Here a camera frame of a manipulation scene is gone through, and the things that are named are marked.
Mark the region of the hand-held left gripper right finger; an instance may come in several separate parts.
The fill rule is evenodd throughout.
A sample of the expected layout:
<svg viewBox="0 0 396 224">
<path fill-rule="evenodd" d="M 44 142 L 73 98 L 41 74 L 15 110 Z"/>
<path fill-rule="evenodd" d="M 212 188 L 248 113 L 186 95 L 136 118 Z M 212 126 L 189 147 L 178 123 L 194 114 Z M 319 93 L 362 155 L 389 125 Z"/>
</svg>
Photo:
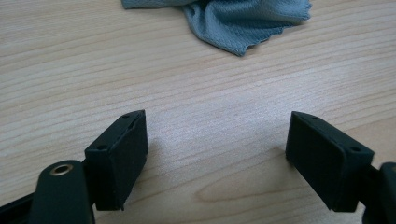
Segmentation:
<svg viewBox="0 0 396 224">
<path fill-rule="evenodd" d="M 323 119 L 293 111 L 286 158 L 326 206 L 353 212 L 359 201 L 359 175 L 374 152 Z"/>
</svg>

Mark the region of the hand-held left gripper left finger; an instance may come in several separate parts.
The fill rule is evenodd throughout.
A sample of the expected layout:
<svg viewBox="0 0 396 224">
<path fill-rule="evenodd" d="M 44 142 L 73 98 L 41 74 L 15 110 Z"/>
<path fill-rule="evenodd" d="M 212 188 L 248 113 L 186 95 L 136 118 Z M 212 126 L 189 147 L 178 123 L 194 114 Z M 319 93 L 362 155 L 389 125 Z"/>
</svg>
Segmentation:
<svg viewBox="0 0 396 224">
<path fill-rule="evenodd" d="M 84 153 L 96 209 L 122 210 L 149 153 L 146 112 L 137 110 L 120 116 Z"/>
</svg>

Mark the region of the grey-blue cloth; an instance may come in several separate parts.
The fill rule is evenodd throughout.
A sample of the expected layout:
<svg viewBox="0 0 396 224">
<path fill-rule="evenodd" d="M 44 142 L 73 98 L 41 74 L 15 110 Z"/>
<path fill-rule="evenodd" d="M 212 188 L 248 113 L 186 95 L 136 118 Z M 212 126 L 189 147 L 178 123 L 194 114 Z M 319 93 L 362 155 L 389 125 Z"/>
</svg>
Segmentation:
<svg viewBox="0 0 396 224">
<path fill-rule="evenodd" d="M 309 0 L 120 0 L 126 9 L 180 7 L 193 33 L 236 56 L 310 19 Z"/>
</svg>

